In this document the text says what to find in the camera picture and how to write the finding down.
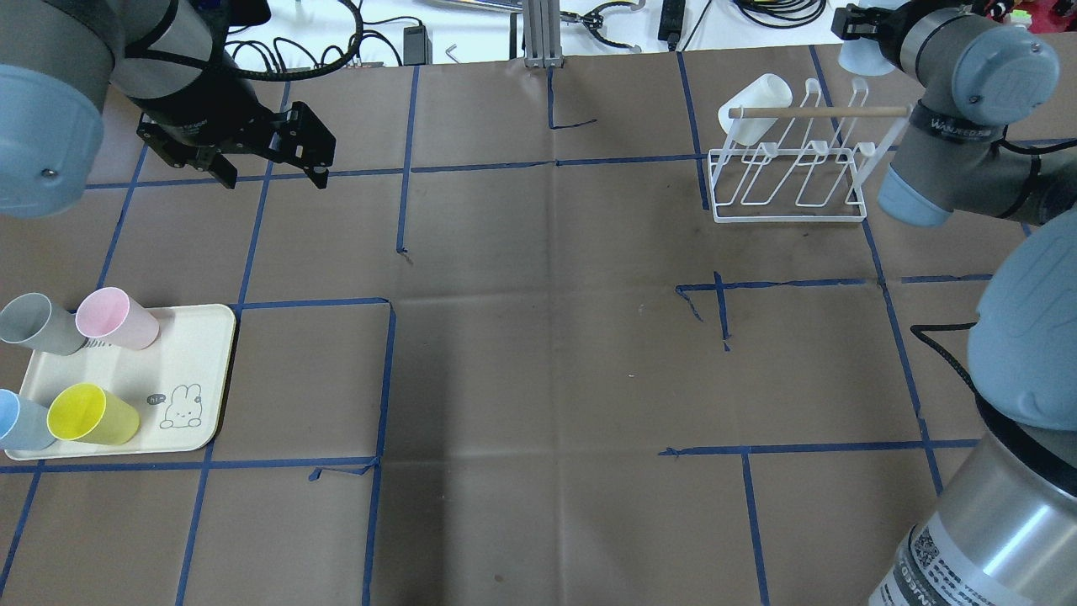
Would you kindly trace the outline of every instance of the qr code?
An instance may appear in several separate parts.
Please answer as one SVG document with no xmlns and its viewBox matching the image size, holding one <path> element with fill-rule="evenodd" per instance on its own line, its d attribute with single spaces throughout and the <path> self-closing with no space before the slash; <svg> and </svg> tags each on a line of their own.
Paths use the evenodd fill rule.
<svg viewBox="0 0 1077 606">
<path fill-rule="evenodd" d="M 921 568 L 927 568 L 939 556 L 939 548 L 935 547 L 935 540 L 932 539 L 932 534 L 927 529 L 924 529 L 924 532 L 917 538 L 917 542 L 912 545 L 912 551 Z"/>
</svg>

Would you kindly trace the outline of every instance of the cup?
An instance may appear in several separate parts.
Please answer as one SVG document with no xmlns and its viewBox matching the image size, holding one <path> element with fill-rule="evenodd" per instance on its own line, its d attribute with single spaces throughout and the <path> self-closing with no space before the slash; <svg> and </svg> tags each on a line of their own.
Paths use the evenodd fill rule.
<svg viewBox="0 0 1077 606">
<path fill-rule="evenodd" d="M 778 122 L 777 117 L 729 117 L 733 108 L 787 108 L 793 104 L 793 89 L 780 76 L 764 73 L 743 90 L 733 95 L 718 110 L 722 129 L 742 145 L 754 145 Z"/>
<path fill-rule="evenodd" d="M 45 424 L 47 414 L 38 403 L 0 390 L 0 449 L 40 451 L 55 442 Z"/>
<path fill-rule="evenodd" d="M 138 411 L 115 394 L 79 383 L 60 392 L 48 408 L 48 432 L 60 440 L 120 446 L 138 432 Z"/>
<path fill-rule="evenodd" d="M 74 316 L 40 292 L 15 297 L 0 311 L 0 341 L 69 356 L 86 343 Z"/>
<path fill-rule="evenodd" d="M 160 334 L 160 323 L 123 290 L 106 286 L 83 299 L 74 315 L 79 333 L 90 339 L 145 350 Z"/>
</svg>

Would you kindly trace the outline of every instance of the white wire rack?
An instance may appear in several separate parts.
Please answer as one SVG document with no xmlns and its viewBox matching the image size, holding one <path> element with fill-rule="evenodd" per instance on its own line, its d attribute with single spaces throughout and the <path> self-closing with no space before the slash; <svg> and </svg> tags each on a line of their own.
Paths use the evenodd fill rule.
<svg viewBox="0 0 1077 606">
<path fill-rule="evenodd" d="M 863 77 L 854 77 L 852 88 L 848 105 L 831 108 L 823 102 L 819 81 L 811 77 L 805 81 L 798 107 L 729 110 L 735 119 L 725 144 L 707 154 L 714 221 L 863 221 L 867 207 L 861 185 L 905 127 L 910 108 L 867 107 L 868 84 Z M 757 117 L 778 118 L 768 130 L 781 132 L 777 140 L 754 145 L 735 141 L 743 121 Z M 819 136 L 812 129 L 816 118 L 836 121 L 828 140 L 812 138 Z M 878 142 L 856 141 L 855 127 L 864 118 L 893 123 Z M 787 141 L 795 141 L 801 128 L 799 145 L 792 146 Z"/>
</svg>

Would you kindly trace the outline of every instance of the white tray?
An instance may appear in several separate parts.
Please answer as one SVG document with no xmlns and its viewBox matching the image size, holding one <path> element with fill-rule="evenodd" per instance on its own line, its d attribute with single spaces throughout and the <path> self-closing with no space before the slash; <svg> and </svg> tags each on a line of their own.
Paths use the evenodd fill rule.
<svg viewBox="0 0 1077 606">
<path fill-rule="evenodd" d="M 141 425 L 118 447 L 57 440 L 40 451 L 4 451 L 15 461 L 193 451 L 216 432 L 236 333 L 225 306 L 150 310 L 160 337 L 135 352 L 90 341 L 70 356 L 34 352 L 20 395 L 48 406 L 75 383 L 95 383 L 139 412 Z"/>
</svg>

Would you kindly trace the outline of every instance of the yellow cup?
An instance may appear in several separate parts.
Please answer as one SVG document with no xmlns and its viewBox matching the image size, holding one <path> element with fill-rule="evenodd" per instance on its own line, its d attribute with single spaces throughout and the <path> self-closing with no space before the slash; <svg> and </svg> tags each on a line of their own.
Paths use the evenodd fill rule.
<svg viewBox="0 0 1077 606">
<path fill-rule="evenodd" d="M 80 383 L 56 396 L 46 424 L 60 440 L 118 446 L 138 432 L 139 417 L 114 394 L 93 383 Z"/>
</svg>

